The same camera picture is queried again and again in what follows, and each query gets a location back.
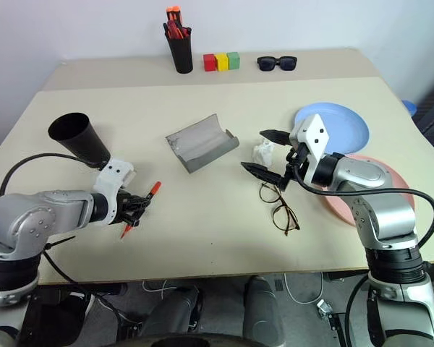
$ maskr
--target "pen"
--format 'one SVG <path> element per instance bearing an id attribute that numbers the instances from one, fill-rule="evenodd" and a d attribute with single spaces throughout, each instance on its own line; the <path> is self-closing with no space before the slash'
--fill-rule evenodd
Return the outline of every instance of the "pen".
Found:
<path id="1" fill-rule="evenodd" d="M 182 23 L 182 13 L 180 11 L 180 6 L 167 7 L 166 15 L 167 20 L 178 20 L 180 24 Z"/>
<path id="2" fill-rule="evenodd" d="M 183 32 L 177 27 L 174 20 L 167 22 L 167 28 L 169 29 L 169 38 L 181 39 L 183 38 Z"/>
<path id="3" fill-rule="evenodd" d="M 181 22 L 179 22 L 178 20 L 175 21 L 175 25 L 179 28 L 179 30 L 182 33 L 182 36 L 184 38 L 187 38 L 190 35 L 190 34 L 188 34 L 188 30 L 185 27 L 182 27 Z"/>
<path id="4" fill-rule="evenodd" d="M 162 185 L 162 183 L 160 181 L 157 181 L 154 184 L 153 188 L 148 193 L 148 195 L 146 196 L 146 199 L 151 200 L 154 197 L 154 195 L 158 192 L 159 188 L 161 188 L 161 185 Z M 140 219 L 140 217 L 143 215 L 143 213 L 145 213 L 145 209 L 140 210 L 138 212 L 138 214 L 135 216 L 137 218 L 137 220 Z M 129 233 L 129 231 L 131 231 L 132 229 L 133 229 L 133 226 L 126 225 L 124 228 L 124 232 L 121 235 L 121 239 L 123 239 L 124 236 L 126 236 Z"/>

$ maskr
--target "eyeglasses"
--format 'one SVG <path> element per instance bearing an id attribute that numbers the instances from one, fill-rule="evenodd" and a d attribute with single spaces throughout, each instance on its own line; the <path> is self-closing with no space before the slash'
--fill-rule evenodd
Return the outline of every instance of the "eyeglasses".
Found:
<path id="1" fill-rule="evenodd" d="M 260 56 L 258 64 L 260 71 L 272 71 L 275 65 L 279 65 L 284 71 L 296 69 L 297 58 L 295 56 L 281 56 L 279 59 L 274 56 Z"/>
<path id="2" fill-rule="evenodd" d="M 278 229 L 284 231 L 286 236 L 288 236 L 288 231 L 290 230 L 300 230 L 297 216 L 288 206 L 286 201 L 284 201 L 283 197 L 281 196 L 280 189 L 274 185 L 262 183 L 259 189 L 259 197 L 262 201 L 267 202 L 268 204 L 274 204 L 278 201 L 281 203 L 279 206 L 273 209 L 272 221 Z M 286 213 L 285 218 L 283 218 L 283 213 L 278 213 L 280 211 L 284 211 Z"/>

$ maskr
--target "white wall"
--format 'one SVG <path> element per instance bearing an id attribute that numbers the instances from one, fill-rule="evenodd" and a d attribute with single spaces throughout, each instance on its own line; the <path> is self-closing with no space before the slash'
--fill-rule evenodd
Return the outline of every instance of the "white wall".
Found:
<path id="1" fill-rule="evenodd" d="M 64 59 L 168 53 L 171 0 L 0 0 L 0 142 Z M 434 0 L 181 0 L 196 52 L 359 48 L 397 95 L 434 83 Z"/>

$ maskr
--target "blue object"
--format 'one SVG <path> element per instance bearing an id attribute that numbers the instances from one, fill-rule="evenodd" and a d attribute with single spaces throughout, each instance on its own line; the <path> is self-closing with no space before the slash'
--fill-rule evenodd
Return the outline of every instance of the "blue object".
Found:
<path id="1" fill-rule="evenodd" d="M 330 137 L 326 153 L 350 154 L 367 145 L 370 130 L 363 118 L 350 108 L 337 103 L 313 103 L 301 108 L 294 121 L 301 121 L 315 113 L 320 114 Z"/>
<path id="2" fill-rule="evenodd" d="M 402 103 L 405 105 L 405 107 L 407 108 L 408 112 L 414 116 L 417 112 L 417 106 L 408 100 L 402 100 Z"/>

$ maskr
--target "black cup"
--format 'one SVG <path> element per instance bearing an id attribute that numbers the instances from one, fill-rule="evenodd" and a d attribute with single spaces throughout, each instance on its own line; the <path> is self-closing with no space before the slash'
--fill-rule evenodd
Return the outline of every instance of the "black cup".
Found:
<path id="1" fill-rule="evenodd" d="M 180 74 L 187 74 L 193 70 L 193 59 L 191 55 L 191 29 L 188 28 L 188 37 L 182 39 L 167 38 L 172 58 L 174 59 L 175 70 Z"/>
<path id="2" fill-rule="evenodd" d="M 88 166 L 92 168 L 103 168 L 111 157 L 83 113 L 68 113 L 59 117 L 48 128 L 48 135 L 76 157 L 91 162 L 92 165 Z"/>

